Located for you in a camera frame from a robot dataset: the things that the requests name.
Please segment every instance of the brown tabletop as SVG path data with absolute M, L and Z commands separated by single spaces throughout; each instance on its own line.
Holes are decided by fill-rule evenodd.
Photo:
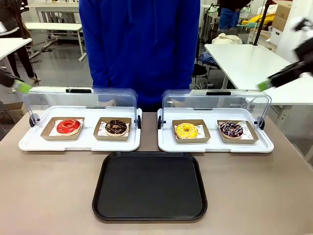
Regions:
M 139 151 L 159 151 L 144 113 Z M 27 115 L 0 142 L 1 235 L 300 235 L 313 233 L 313 172 L 268 119 L 271 154 L 195 154 L 208 210 L 195 223 L 99 221 L 91 202 L 106 153 L 23 152 Z

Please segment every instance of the white bench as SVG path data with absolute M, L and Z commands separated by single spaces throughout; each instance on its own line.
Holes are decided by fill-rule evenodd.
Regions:
M 28 30 L 63 30 L 63 31 L 75 31 L 79 42 L 80 52 L 82 56 L 78 59 L 82 61 L 86 56 L 83 51 L 82 40 L 79 32 L 82 31 L 82 25 L 80 23 L 25 23 Z

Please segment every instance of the yellow frosted donut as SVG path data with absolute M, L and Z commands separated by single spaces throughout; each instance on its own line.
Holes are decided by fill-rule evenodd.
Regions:
M 193 124 L 182 123 L 177 126 L 176 135 L 179 139 L 195 139 L 198 136 L 198 130 Z

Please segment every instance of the blue hoodie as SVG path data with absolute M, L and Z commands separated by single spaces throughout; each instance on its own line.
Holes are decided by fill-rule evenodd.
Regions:
M 93 86 L 132 88 L 142 109 L 189 89 L 200 0 L 80 0 Z

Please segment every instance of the black serving tray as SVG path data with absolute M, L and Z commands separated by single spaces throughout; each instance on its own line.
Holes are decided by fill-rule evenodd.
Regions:
M 103 220 L 199 219 L 207 200 L 198 162 L 187 153 L 112 153 L 103 161 L 92 209 Z

